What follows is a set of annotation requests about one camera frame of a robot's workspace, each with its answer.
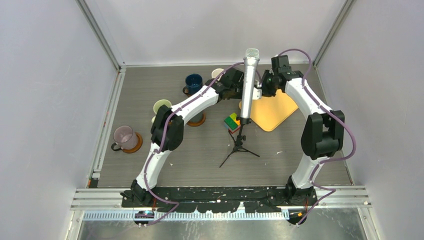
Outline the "pink cream mug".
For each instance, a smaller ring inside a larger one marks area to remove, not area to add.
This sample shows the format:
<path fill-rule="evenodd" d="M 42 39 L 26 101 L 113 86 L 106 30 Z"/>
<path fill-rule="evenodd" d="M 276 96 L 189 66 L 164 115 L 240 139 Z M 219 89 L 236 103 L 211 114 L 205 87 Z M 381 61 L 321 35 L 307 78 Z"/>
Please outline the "pink cream mug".
<path fill-rule="evenodd" d="M 252 100 L 255 101 L 261 98 L 262 98 L 262 89 L 254 87 L 252 91 Z"/>

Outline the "cream yellow mug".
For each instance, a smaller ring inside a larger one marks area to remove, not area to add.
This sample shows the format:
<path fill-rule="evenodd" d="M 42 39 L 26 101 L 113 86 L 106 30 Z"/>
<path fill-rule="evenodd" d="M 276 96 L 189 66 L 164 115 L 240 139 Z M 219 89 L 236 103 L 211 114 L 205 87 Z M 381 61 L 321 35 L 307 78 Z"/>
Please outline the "cream yellow mug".
<path fill-rule="evenodd" d="M 215 79 L 217 77 L 217 81 L 219 81 L 223 75 L 225 70 L 223 68 L 216 68 L 211 72 L 211 78 Z"/>

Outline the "yellow tray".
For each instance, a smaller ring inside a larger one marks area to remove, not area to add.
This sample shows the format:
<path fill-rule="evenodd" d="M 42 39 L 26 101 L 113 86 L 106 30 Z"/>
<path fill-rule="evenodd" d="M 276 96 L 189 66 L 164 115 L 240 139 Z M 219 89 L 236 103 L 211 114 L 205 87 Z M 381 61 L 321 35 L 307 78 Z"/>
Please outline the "yellow tray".
<path fill-rule="evenodd" d="M 279 89 L 275 96 L 252 101 L 250 119 L 262 130 L 271 132 L 297 109 L 295 101 Z"/>

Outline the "dark blue mug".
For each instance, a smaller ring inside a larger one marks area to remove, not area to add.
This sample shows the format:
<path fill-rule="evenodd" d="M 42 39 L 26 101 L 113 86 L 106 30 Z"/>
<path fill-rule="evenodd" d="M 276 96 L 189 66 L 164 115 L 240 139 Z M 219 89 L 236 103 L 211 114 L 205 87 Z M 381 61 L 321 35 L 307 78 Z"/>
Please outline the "dark blue mug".
<path fill-rule="evenodd" d="M 202 76 L 197 73 L 193 73 L 185 78 L 185 87 L 182 89 L 182 92 L 187 96 L 191 96 L 197 93 L 202 87 Z"/>

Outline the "brown wooden coaster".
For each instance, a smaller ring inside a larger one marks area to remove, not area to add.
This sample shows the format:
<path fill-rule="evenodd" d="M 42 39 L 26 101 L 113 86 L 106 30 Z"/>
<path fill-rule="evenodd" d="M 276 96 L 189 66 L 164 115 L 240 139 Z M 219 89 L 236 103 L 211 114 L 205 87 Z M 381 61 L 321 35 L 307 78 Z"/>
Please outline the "brown wooden coaster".
<path fill-rule="evenodd" d="M 121 150 L 124 153 L 126 153 L 126 154 L 133 154 L 133 153 L 137 152 L 142 147 L 142 145 L 143 145 L 143 138 L 142 138 L 141 134 L 138 133 L 138 132 L 136 132 L 135 135 L 137 137 L 137 144 L 136 144 L 136 146 L 134 148 L 131 148 L 131 149 L 123 149 L 122 148 Z"/>
<path fill-rule="evenodd" d="M 202 121 L 200 121 L 200 122 L 196 122 L 196 123 L 194 123 L 194 122 L 190 122 L 190 120 L 187 122 L 187 125 L 188 126 L 190 126 L 190 127 L 198 127 L 198 126 L 201 126 L 204 122 L 205 122 L 205 120 L 206 120 L 206 114 L 203 112 L 203 119 L 202 119 Z"/>

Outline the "mauve purple mug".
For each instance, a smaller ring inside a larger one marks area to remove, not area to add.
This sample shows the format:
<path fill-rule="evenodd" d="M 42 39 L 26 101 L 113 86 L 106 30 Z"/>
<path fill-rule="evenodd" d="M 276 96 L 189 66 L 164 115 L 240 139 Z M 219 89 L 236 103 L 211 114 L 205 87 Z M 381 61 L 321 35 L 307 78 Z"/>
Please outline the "mauve purple mug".
<path fill-rule="evenodd" d="M 136 132 L 128 125 L 118 127 L 113 133 L 113 141 L 111 149 L 115 152 L 120 150 L 132 150 L 138 143 L 139 139 Z"/>

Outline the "dark green mug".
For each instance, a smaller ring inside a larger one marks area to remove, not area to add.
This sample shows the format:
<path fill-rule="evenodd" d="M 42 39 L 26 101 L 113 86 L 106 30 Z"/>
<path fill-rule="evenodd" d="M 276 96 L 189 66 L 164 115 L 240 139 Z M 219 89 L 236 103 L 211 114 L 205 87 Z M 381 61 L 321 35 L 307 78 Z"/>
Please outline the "dark green mug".
<path fill-rule="evenodd" d="M 203 112 L 200 112 L 198 114 L 196 114 L 195 116 L 193 116 L 190 120 L 190 122 L 192 123 L 198 123 L 201 122 L 203 119 Z"/>

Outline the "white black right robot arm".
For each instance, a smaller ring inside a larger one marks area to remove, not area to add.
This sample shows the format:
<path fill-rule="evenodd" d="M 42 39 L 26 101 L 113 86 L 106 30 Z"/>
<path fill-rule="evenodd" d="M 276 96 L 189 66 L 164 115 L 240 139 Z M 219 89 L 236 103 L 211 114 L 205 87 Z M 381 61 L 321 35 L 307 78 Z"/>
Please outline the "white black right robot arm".
<path fill-rule="evenodd" d="M 264 97 L 274 97 L 278 90 L 287 94 L 305 117 L 300 139 L 303 155 L 285 185 L 283 202 L 289 205 L 315 203 L 313 181 L 322 168 L 322 161 L 333 157 L 343 146 L 345 115 L 340 110 L 332 110 L 318 97 L 304 74 L 292 70 L 287 55 L 272 57 L 271 70 L 266 70 L 262 77 Z"/>

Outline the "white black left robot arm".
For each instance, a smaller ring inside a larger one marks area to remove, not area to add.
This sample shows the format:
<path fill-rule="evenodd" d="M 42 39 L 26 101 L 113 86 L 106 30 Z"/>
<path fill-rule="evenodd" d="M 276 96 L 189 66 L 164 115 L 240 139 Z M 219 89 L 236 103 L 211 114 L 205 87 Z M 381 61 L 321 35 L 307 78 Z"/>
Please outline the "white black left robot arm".
<path fill-rule="evenodd" d="M 150 129 L 151 144 L 148 156 L 140 174 L 131 183 L 130 189 L 121 193 L 123 207 L 138 203 L 148 207 L 153 199 L 170 204 L 153 189 L 157 186 L 161 170 L 172 151 L 176 150 L 184 138 L 185 126 L 203 110 L 221 100 L 240 99 L 242 96 L 244 73 L 231 65 L 206 84 L 198 84 L 189 91 L 189 97 L 172 106 L 161 105 Z"/>

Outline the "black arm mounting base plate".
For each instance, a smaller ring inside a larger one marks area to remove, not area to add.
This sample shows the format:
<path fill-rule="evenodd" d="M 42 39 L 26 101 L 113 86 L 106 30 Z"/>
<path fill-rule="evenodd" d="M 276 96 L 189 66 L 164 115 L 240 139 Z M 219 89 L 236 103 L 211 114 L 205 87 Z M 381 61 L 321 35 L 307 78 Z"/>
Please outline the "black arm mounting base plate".
<path fill-rule="evenodd" d="M 313 187 L 286 190 L 277 186 L 256 187 L 155 187 L 121 192 L 124 208 L 149 208 L 160 213 L 234 213 L 244 208 L 247 213 L 273 213 L 278 207 L 305 209 L 317 202 Z"/>

